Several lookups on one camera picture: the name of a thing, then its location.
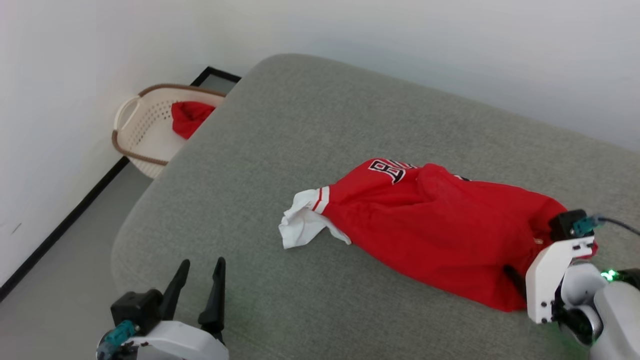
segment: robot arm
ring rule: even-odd
[[[219,258],[207,306],[198,317],[200,329],[173,321],[180,290],[189,273],[189,260],[182,262],[164,294],[155,289],[146,293],[126,293],[111,305],[116,328],[101,339],[96,359],[158,359],[158,354],[163,354],[162,359],[228,360],[229,352],[221,333],[224,328],[225,269],[224,258]]]
[[[525,278],[527,314],[535,323],[557,322],[590,347],[590,359],[640,359],[640,270],[601,272],[581,261],[592,255],[595,239],[585,218],[576,210],[551,221],[555,242]]]

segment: red jersey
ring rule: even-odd
[[[308,243],[327,225],[401,274],[503,311],[526,308],[504,266],[524,278],[551,244],[548,221],[566,211],[523,188],[386,159],[366,161],[296,200],[280,226],[285,247]],[[322,217],[330,221],[314,227]],[[298,237],[286,244],[292,232]]]

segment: gray couch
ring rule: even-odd
[[[164,289],[188,258],[176,318],[195,324],[224,256],[232,359],[585,358],[556,324],[413,281],[328,232],[284,250],[278,224],[293,195],[373,157],[438,163],[640,224],[636,153],[343,63],[279,55],[237,84],[137,203],[113,249],[119,290]],[[640,238],[612,225],[597,235],[597,265],[640,265]]]

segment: white plastic basket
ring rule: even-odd
[[[156,178],[187,142],[173,131],[171,107],[175,102],[197,101],[218,107],[225,94],[194,86],[160,84],[144,89],[125,101],[113,124],[111,141],[146,176]],[[122,116],[135,104],[125,121]]]

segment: green led light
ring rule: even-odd
[[[618,272],[615,270],[608,270],[605,272],[601,272],[600,276],[607,279],[607,281],[613,281],[613,279],[618,276]]]

